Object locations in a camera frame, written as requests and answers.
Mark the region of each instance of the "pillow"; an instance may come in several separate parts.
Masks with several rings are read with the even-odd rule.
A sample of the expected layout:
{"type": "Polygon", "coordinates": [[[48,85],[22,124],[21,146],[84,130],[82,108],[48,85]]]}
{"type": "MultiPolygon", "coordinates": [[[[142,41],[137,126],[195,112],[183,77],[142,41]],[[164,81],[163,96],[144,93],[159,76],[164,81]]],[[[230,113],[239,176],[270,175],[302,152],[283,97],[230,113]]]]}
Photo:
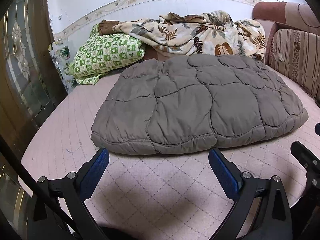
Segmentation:
{"type": "Polygon", "coordinates": [[[124,33],[99,36],[98,24],[69,66],[79,84],[94,85],[110,70],[128,66],[143,58],[145,44],[124,33]]]}

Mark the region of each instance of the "silver bolt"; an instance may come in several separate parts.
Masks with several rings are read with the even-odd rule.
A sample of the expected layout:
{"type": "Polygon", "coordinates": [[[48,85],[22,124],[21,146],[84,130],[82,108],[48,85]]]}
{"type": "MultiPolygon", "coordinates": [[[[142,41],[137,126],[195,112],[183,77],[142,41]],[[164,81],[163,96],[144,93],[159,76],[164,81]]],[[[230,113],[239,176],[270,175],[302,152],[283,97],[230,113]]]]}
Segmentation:
{"type": "Polygon", "coordinates": [[[274,175],[274,176],[273,176],[273,179],[274,179],[276,182],[281,181],[280,177],[279,177],[279,176],[277,176],[277,175],[274,175]]]}
{"type": "Polygon", "coordinates": [[[247,171],[245,171],[244,173],[242,173],[242,176],[246,179],[249,179],[251,177],[251,174],[247,171]]]}
{"type": "Polygon", "coordinates": [[[74,172],[69,172],[68,175],[67,175],[67,177],[69,179],[73,179],[75,176],[76,176],[76,173],[74,173],[74,172]]]}
{"type": "Polygon", "coordinates": [[[39,179],[38,179],[39,182],[44,182],[45,181],[45,176],[41,176],[39,179]]]}

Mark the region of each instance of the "orange leaf print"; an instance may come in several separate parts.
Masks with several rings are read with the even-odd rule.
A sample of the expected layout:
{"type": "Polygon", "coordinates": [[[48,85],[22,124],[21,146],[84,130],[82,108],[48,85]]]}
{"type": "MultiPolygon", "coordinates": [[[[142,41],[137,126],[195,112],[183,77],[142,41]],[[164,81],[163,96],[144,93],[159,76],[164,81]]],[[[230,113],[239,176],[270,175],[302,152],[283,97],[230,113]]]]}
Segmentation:
{"type": "Polygon", "coordinates": [[[230,45],[224,42],[222,45],[218,44],[214,48],[214,54],[217,55],[233,55],[230,45]]]}

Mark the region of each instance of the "bed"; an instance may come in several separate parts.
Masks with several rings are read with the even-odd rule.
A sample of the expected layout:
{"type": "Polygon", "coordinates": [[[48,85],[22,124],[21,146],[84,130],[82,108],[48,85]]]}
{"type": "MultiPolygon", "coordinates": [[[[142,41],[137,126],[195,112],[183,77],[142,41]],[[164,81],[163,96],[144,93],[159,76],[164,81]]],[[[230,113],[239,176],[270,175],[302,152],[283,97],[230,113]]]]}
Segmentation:
{"type": "MultiPolygon", "coordinates": [[[[64,177],[77,171],[98,150],[91,126],[120,73],[110,73],[96,85],[77,86],[41,126],[22,164],[37,180],[64,177]]],[[[305,171],[290,154],[299,140],[320,157],[314,126],[320,109],[302,88],[279,74],[297,94],[309,114],[295,132],[262,143],[223,149],[241,171],[256,177],[280,176],[292,205],[306,182],[305,171]]],[[[32,192],[20,180],[26,192],[32,192]]],[[[66,205],[60,202],[67,211],[66,205]]],[[[188,155],[128,156],[110,153],[110,163],[91,199],[85,204],[100,225],[120,228],[139,239],[209,239],[232,206],[208,163],[208,151],[188,155]]],[[[253,204],[248,221],[254,215],[253,204]]],[[[240,234],[248,230],[244,224],[240,234]]]]}

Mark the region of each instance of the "quilted panel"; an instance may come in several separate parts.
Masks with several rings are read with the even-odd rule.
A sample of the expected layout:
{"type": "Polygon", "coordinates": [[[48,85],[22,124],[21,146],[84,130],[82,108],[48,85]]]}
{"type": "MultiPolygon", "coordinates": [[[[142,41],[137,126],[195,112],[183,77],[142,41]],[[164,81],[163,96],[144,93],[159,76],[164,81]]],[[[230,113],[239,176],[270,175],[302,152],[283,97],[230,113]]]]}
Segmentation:
{"type": "Polygon", "coordinates": [[[296,94],[261,62],[195,54],[124,70],[91,138],[123,154],[191,153],[267,140],[307,119],[296,94]]]}

